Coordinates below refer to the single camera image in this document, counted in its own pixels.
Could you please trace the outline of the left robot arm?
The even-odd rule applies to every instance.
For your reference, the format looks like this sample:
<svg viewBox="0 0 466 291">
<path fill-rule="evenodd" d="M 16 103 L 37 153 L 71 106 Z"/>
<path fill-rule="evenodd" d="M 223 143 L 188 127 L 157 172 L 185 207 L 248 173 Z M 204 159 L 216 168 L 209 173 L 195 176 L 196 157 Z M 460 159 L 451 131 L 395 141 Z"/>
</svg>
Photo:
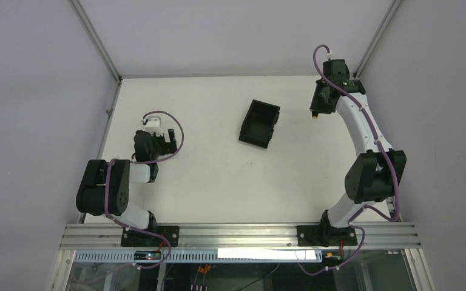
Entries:
<svg viewBox="0 0 466 291">
<path fill-rule="evenodd" d="M 136 131 L 133 160 L 89 160 L 76 194 L 78 211 L 104 216 L 128 229 L 157 233 L 155 215 L 130 202 L 129 190 L 132 184 L 153 183 L 158 176 L 158 159 L 178 150 L 174 129 L 167 132 L 169 139 L 164 133 Z"/>
</svg>

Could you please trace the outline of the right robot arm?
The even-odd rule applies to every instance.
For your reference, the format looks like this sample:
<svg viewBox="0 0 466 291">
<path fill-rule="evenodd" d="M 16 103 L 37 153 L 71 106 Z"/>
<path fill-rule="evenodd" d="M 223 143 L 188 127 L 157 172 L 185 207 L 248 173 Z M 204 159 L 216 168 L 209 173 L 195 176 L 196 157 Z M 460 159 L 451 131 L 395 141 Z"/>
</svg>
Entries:
<svg viewBox="0 0 466 291">
<path fill-rule="evenodd" d="M 310 112 L 313 118 L 337 113 L 343 119 L 356 151 L 356 160 L 344 179 L 345 193 L 319 223 L 322 238 L 348 236 L 351 222 L 375 203 L 395 197 L 407 157 L 385 139 L 371 113 L 366 90 L 351 79 L 343 59 L 322 64 Z"/>
</svg>

